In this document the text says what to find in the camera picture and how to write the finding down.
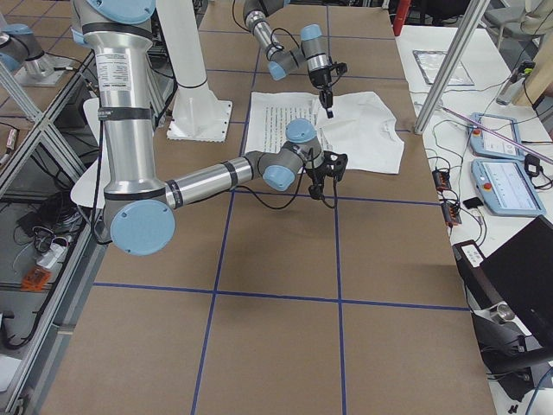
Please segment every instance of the transparent plastic sheet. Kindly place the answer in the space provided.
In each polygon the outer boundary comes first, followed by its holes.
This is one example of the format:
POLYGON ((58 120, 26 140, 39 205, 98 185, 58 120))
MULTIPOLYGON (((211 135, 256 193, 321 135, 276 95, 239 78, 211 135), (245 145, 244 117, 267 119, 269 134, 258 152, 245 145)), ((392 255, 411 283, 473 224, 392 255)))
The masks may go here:
MULTIPOLYGON (((442 50, 414 50, 413 55, 415 56, 416 63, 421 69, 424 80, 428 85, 434 84, 435 77, 440 70, 447 52, 442 50)), ((455 69, 451 80, 449 80, 448 85, 451 86, 473 86, 474 82, 468 71, 462 64, 459 62, 457 68, 455 69)))

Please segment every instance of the blue and white device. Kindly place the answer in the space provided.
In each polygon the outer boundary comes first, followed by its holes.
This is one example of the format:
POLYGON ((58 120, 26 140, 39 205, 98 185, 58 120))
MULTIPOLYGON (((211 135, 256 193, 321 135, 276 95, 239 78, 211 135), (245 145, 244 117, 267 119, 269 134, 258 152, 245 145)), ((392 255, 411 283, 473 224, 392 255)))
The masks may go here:
MULTIPOLYGON (((497 131, 499 134, 520 144, 520 134, 515 118, 484 114, 482 112, 475 112, 470 118, 486 128, 497 131)), ((520 149, 478 127, 469 127, 468 137, 470 146, 476 156, 524 161, 524 154, 520 149)))
POLYGON ((472 164, 473 179, 486 206, 498 216, 545 214, 524 165, 515 160, 480 158, 472 164))

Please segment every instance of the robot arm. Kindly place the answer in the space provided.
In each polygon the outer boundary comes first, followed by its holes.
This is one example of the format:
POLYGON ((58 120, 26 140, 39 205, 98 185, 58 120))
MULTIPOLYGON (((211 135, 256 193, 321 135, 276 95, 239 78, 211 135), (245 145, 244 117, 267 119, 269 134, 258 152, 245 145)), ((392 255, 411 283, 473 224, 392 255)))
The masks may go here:
POLYGON ((261 49, 265 52, 268 68, 274 80, 281 80, 294 72, 305 62, 308 64, 308 76, 311 84, 319 90, 319 101, 327 112, 333 116, 333 84, 347 72, 345 63, 333 63, 322 45, 322 32, 316 24, 302 29, 302 43, 295 49, 286 51, 278 41, 274 30, 270 28, 266 18, 279 11, 289 0, 246 0, 244 5, 244 23, 255 36, 261 49), (332 72, 337 79, 333 80, 332 72))
POLYGON ((24 65, 29 76, 36 79, 54 72, 50 57, 42 50, 33 31, 24 24, 10 24, 0 32, 0 61, 10 71, 24 65))
POLYGON ((313 125, 297 119, 288 125, 288 141, 277 154, 252 152, 167 183, 160 181, 145 60, 152 45, 149 18, 154 6, 154 0, 73 0, 79 17, 74 35, 96 55, 100 136, 105 135, 111 174, 104 188, 103 216, 116 246, 135 255, 157 252, 175 231, 171 208, 202 201, 260 176, 272 188, 284 191, 307 164, 314 198, 321 198, 325 176, 341 179, 345 155, 322 151, 313 125), (127 13, 123 19, 127 10, 137 13, 127 13))

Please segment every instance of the light blue cap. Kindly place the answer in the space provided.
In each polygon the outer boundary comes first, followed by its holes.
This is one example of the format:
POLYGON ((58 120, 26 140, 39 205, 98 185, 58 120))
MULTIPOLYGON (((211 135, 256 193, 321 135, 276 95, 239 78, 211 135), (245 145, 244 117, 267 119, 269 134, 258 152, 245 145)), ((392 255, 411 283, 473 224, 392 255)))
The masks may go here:
POLYGON ((314 126, 305 118, 296 118, 286 125, 286 138, 291 143, 301 144, 317 135, 314 126))
POLYGON ((71 28, 71 32, 73 33, 73 41, 75 43, 77 43, 80 46, 84 46, 86 48, 90 47, 90 45, 88 43, 86 43, 85 37, 83 36, 82 33, 80 33, 79 31, 77 31, 73 28, 71 28))
POLYGON ((160 201, 133 201, 115 215, 110 231, 119 249, 132 255, 150 255, 173 238, 175 217, 160 201))
POLYGON ((269 166, 263 173, 263 180, 273 189, 283 192, 294 182, 296 175, 287 167, 269 166))
POLYGON ((144 23, 156 10, 156 0, 87 0, 103 17, 123 24, 144 23))
POLYGON ((16 61, 8 54, 0 54, 0 61, 8 68, 10 72, 13 72, 21 67, 21 63, 16 61))
POLYGON ((281 80, 282 78, 286 78, 286 71, 276 62, 269 62, 267 67, 269 68, 270 76, 273 77, 273 80, 281 80))
POLYGON ((311 39, 316 39, 317 37, 321 37, 322 32, 321 28, 318 24, 310 24, 302 29, 300 32, 300 38, 302 41, 310 41, 311 39))
POLYGON ((8 35, 32 35, 33 34, 33 31, 30 29, 30 27, 23 23, 9 24, 5 28, 3 28, 2 31, 7 33, 8 35))

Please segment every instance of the blue cable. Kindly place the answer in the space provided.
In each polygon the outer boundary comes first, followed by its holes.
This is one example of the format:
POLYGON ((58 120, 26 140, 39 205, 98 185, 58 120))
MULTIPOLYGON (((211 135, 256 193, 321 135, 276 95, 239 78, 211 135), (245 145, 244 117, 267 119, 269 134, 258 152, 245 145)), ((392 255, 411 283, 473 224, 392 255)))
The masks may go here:
POLYGON ((532 394, 532 398, 530 399, 530 403, 528 404, 528 408, 526 408, 525 415, 530 415, 530 409, 534 404, 534 399, 536 398, 537 391, 539 391, 539 388, 542 387, 542 383, 545 381, 545 378, 547 377, 548 374, 553 374, 553 367, 550 367, 550 370, 545 372, 542 376, 542 379, 540 379, 539 382, 537 383, 536 389, 534 389, 534 393, 532 394))

